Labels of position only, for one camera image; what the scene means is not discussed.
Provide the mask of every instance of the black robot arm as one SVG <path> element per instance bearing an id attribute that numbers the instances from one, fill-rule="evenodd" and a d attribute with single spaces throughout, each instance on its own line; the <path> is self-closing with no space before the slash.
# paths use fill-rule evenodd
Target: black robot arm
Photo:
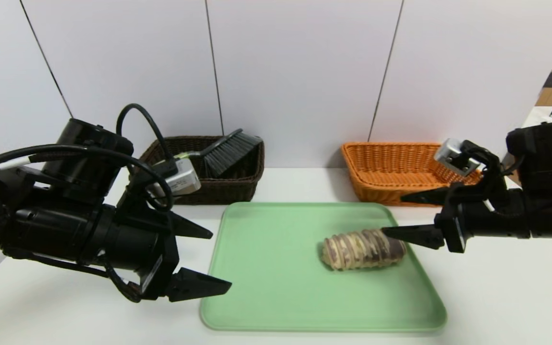
<path id="1" fill-rule="evenodd" d="M 458 173 L 482 163 L 482 179 L 403 196 L 403 201 L 442 205 L 442 210 L 433 224 L 385 228 L 385 234 L 432 249 L 446 242 L 454 253 L 463 253 L 473 236 L 552 238 L 552 124 L 515 129 L 506 144 L 515 163 L 502 170 L 500 159 L 488 150 L 469 141 L 449 150 L 453 142 L 447 140 L 436 160 Z M 522 188 L 508 189 L 504 178 L 515 169 Z"/>
<path id="2" fill-rule="evenodd" d="M 176 236 L 212 238 L 212 233 L 169 209 L 151 203 L 147 186 L 170 191 L 176 159 L 147 166 L 131 157 L 129 140 L 103 127 L 71 119 L 57 144 L 0 155 L 0 249 L 6 256 L 106 277 L 127 299 L 168 297 L 170 301 L 226 293 L 230 282 L 180 268 Z M 39 171 L 6 169 L 11 159 L 46 161 Z M 140 170 L 116 207 L 103 203 L 121 167 Z M 130 269 L 139 282 L 121 279 Z"/>

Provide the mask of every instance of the green tray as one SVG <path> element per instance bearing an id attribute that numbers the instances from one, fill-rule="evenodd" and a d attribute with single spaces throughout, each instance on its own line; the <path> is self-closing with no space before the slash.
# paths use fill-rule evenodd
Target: green tray
<path id="1" fill-rule="evenodd" d="M 394 266 L 332 271 L 333 234 L 397 225 L 374 203 L 236 203 L 223 214 L 210 275 L 233 283 L 203 299 L 215 330 L 429 332 L 447 312 L 412 249 Z"/>

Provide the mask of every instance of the brown wicker basket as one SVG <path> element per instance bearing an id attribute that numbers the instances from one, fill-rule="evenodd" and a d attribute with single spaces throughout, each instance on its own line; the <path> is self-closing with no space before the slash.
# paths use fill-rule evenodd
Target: brown wicker basket
<path id="1" fill-rule="evenodd" d="M 201 151 L 210 146 L 220 136 L 177 136 L 165 138 L 167 149 L 173 154 L 187 151 Z M 244 159 L 229 169 L 218 179 L 208 179 L 202 159 L 193 157 L 191 162 L 199 176 L 201 188 L 190 195 L 182 196 L 174 202 L 176 205 L 229 205 L 253 198 L 257 183 L 263 175 L 265 147 L 259 144 Z M 155 141 L 140 160 L 155 164 L 164 159 L 163 150 Z"/>
<path id="2" fill-rule="evenodd" d="M 404 203 L 400 198 L 455 181 L 475 184 L 481 177 L 475 171 L 464 179 L 436 162 L 438 147 L 440 144 L 349 142 L 342 146 L 342 154 L 359 200 L 392 206 L 431 206 Z"/>

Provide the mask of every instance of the black bristles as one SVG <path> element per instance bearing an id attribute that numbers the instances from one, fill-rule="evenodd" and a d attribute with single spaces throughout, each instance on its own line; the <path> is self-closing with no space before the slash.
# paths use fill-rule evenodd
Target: black bristles
<path id="1" fill-rule="evenodd" d="M 259 137 L 250 136 L 243 132 L 236 133 L 204 156 L 208 175 L 213 178 L 221 176 L 228 168 L 246 157 L 261 142 L 263 140 Z"/>

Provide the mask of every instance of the panel seam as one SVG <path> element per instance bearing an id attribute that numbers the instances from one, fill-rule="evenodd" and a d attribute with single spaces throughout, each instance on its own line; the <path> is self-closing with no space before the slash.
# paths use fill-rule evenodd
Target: panel seam
<path id="1" fill-rule="evenodd" d="M 214 84 L 217 87 L 218 115 L 221 118 L 221 132 L 225 135 L 225 126 L 223 124 L 223 110 L 221 109 L 221 94 L 219 92 L 219 79 L 217 78 L 217 62 L 214 59 L 214 45 L 212 44 L 212 28 L 210 28 L 210 13 L 208 11 L 208 0 L 204 0 L 206 5 L 206 22 L 208 22 L 208 37 L 210 39 L 210 52 L 212 53 L 212 68 L 214 70 Z"/>
<path id="2" fill-rule="evenodd" d="M 399 20 L 402 17 L 403 2 L 399 6 L 399 13 L 397 14 L 397 22 L 395 24 L 395 30 L 393 31 L 393 39 L 391 40 L 391 48 L 389 49 L 389 56 L 387 57 L 387 63 L 385 66 L 385 73 L 383 74 L 383 81 L 380 83 L 379 98 L 376 100 L 376 107 L 374 108 L 374 117 L 372 118 L 372 125 L 370 125 L 370 133 L 368 134 L 368 141 L 372 137 L 372 131 L 374 130 L 374 122 L 376 122 L 376 113 L 379 111 L 380 98 L 383 95 L 383 89 L 385 88 L 385 80 L 387 78 L 387 71 L 389 71 L 389 63 L 391 61 L 391 55 L 393 53 L 393 46 L 395 46 L 395 37 L 397 35 L 397 28 L 399 28 Z"/>
<path id="3" fill-rule="evenodd" d="M 37 35 L 35 34 L 35 30 L 33 29 L 33 25 L 31 24 L 31 20 L 29 19 L 29 15 L 27 14 L 27 10 L 24 8 L 23 0 L 19 0 L 20 6 L 23 8 L 24 16 L 27 18 L 27 23 L 29 23 L 29 28 L 31 28 L 31 32 L 33 33 L 33 37 L 35 38 L 35 42 L 37 42 L 37 47 L 40 48 L 40 53 L 42 53 L 42 57 L 44 58 L 44 62 L 46 62 L 46 67 L 48 67 L 48 71 L 50 72 L 50 76 L 52 77 L 52 80 L 55 82 L 55 86 L 57 87 L 57 90 L 59 90 L 59 94 L 61 95 L 61 99 L 63 100 L 63 103 L 65 104 L 65 107 L 68 109 L 69 116 L 71 118 L 74 118 L 72 115 L 72 111 L 69 108 L 68 101 L 65 100 L 65 96 L 63 96 L 63 92 L 61 91 L 61 88 L 59 87 L 59 83 L 57 83 L 57 79 L 55 78 L 55 74 L 52 72 L 52 68 L 50 68 L 50 64 L 48 63 L 48 59 L 46 59 L 46 54 L 44 54 L 44 49 L 42 49 L 42 45 L 40 44 L 39 39 L 37 39 Z"/>

